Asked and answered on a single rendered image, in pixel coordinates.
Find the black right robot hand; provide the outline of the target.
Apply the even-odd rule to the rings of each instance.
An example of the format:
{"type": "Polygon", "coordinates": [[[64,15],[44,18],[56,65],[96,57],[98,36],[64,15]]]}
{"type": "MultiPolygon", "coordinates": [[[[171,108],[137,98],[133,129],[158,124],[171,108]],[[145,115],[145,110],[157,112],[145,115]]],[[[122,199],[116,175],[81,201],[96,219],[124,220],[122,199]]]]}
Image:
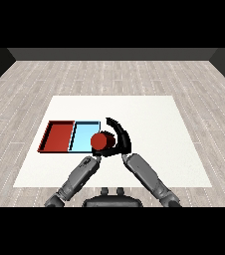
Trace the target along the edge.
{"type": "Polygon", "coordinates": [[[107,118],[107,125],[112,127],[117,134],[117,144],[115,147],[102,151],[102,156],[112,156],[116,154],[131,153],[131,141],[126,130],[122,128],[119,122],[112,118],[107,118]]]}

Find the small red can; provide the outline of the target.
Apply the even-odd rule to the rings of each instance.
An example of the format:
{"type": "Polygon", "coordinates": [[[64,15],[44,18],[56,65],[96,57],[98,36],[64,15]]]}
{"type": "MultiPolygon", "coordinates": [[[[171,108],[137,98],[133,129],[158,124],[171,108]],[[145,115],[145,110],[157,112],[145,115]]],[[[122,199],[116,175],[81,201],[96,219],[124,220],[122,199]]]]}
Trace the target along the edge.
{"type": "Polygon", "coordinates": [[[91,146],[95,150],[112,148],[115,145],[115,138],[112,134],[97,132],[91,137],[91,146]]]}

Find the light blue shallow open box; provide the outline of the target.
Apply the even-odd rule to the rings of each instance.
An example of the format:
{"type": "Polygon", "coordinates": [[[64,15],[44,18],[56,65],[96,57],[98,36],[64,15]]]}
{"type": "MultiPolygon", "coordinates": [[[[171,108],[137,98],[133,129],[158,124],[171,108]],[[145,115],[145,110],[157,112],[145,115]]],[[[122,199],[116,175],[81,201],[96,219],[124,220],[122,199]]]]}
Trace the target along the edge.
{"type": "Polygon", "coordinates": [[[69,153],[91,153],[91,138],[99,132],[99,121],[76,121],[69,142],[69,153]]]}

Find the red shallow open box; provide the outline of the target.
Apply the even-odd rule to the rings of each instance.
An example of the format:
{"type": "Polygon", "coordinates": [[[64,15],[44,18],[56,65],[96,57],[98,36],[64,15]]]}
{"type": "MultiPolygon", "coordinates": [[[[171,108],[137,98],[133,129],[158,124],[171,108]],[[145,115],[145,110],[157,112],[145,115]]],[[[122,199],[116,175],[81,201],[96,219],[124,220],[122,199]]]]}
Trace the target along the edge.
{"type": "Polygon", "coordinates": [[[74,121],[49,121],[38,147],[39,153],[68,153],[74,121]]]}

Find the dark grey robot body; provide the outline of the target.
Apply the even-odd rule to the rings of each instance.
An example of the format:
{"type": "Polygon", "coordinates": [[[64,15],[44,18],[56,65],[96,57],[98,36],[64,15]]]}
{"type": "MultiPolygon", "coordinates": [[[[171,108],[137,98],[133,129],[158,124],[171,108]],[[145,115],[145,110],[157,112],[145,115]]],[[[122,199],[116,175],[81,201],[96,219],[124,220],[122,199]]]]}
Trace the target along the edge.
{"type": "Polygon", "coordinates": [[[109,189],[103,187],[99,196],[86,199],[83,207],[142,207],[139,199],[126,196],[122,187],[116,189],[116,195],[109,195],[109,189]]]}

